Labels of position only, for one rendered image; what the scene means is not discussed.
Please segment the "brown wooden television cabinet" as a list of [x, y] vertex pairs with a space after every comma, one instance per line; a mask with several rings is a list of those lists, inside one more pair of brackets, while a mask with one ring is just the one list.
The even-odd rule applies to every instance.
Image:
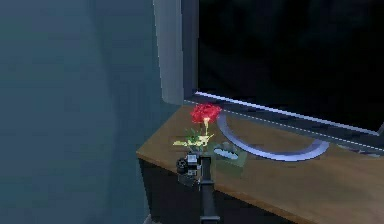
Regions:
[[[200, 224], [200, 193], [179, 183], [175, 146], [191, 128], [178, 109], [137, 151], [150, 213], [161, 224]], [[280, 162], [250, 155], [241, 174], [213, 169], [221, 224], [384, 224], [384, 156], [332, 145], [321, 156]]]

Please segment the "red rose houseplant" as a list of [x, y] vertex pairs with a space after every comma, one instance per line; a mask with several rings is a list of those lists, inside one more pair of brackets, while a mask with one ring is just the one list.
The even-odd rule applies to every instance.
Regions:
[[215, 123], [222, 111], [220, 106], [210, 103], [202, 103], [194, 106], [190, 112], [191, 121], [194, 124], [199, 124], [199, 130], [191, 128], [186, 130], [187, 134], [184, 141], [174, 141], [173, 146], [187, 147], [192, 152], [203, 152], [208, 148], [209, 141], [213, 134], [209, 133], [209, 126]]

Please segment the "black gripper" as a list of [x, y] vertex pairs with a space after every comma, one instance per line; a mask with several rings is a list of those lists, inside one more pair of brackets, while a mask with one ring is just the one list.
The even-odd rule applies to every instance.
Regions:
[[188, 187], [192, 187], [197, 176], [197, 160], [180, 158], [176, 162], [178, 181]]

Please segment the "clear glass dish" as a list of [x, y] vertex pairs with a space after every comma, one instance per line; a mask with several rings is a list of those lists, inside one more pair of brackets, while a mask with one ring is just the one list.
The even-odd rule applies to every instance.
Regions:
[[218, 161], [236, 167], [243, 167], [247, 159], [246, 151], [237, 148], [234, 144], [229, 142], [217, 144], [213, 148], [213, 153]]

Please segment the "black flat television set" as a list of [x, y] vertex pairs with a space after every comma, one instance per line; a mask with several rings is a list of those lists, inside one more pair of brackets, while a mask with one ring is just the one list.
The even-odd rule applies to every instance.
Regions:
[[213, 103], [238, 148], [384, 157], [384, 0], [152, 0], [162, 98]]

